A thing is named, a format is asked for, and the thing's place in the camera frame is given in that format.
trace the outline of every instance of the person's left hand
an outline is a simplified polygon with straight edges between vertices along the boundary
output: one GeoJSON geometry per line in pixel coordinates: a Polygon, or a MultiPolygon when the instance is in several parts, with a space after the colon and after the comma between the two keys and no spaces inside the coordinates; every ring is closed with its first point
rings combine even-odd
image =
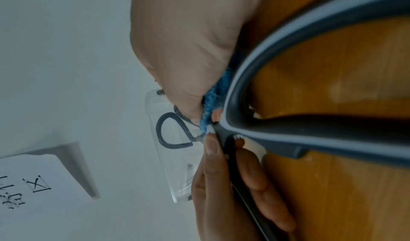
{"type": "MultiPolygon", "coordinates": [[[[242,139],[235,145],[238,169],[261,213],[280,229],[293,231],[295,220],[268,180],[256,155],[242,148],[242,139]]],[[[206,135],[204,147],[205,154],[191,190],[201,241],[260,240],[253,221],[234,199],[228,163],[216,135],[206,135]]]]}

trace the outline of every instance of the white surface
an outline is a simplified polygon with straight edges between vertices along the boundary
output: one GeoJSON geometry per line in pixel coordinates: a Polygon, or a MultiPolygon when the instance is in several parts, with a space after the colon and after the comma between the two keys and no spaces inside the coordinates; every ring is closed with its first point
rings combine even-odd
{"type": "Polygon", "coordinates": [[[0,159],[0,233],[46,213],[66,213],[93,199],[52,154],[0,159]]]}
{"type": "Polygon", "coordinates": [[[131,0],[0,0],[0,156],[79,141],[101,199],[2,241],[198,240],[144,112],[157,86],[129,44],[131,0]]]}

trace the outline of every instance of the blue fabric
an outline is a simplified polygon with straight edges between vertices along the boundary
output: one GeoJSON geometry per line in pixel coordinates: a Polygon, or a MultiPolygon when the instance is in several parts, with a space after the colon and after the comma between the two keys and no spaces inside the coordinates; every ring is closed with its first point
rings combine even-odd
{"type": "Polygon", "coordinates": [[[202,114],[199,128],[206,132],[209,124],[212,124],[212,112],[216,109],[222,109],[228,93],[229,85],[233,77],[233,69],[228,67],[221,79],[205,94],[203,99],[204,113],[202,114]]]}

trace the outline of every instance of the brown wooden surface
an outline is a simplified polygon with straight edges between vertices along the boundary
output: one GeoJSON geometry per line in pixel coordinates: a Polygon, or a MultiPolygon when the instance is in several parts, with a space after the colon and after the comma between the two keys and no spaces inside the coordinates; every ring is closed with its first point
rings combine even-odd
{"type": "MultiPolygon", "coordinates": [[[[316,0],[267,0],[245,27],[254,46],[316,0]]],[[[272,60],[253,80],[264,118],[344,114],[410,118],[410,19],[359,24],[313,38],[272,60]]],[[[410,170],[310,152],[264,159],[298,224],[299,241],[410,240],[410,170]]]]}

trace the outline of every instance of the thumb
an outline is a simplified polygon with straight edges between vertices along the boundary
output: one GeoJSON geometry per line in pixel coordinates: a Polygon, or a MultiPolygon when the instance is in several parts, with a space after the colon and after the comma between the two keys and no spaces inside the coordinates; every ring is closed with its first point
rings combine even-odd
{"type": "Polygon", "coordinates": [[[228,162],[216,135],[205,136],[204,148],[206,206],[214,211],[228,209],[234,204],[228,162]]]}

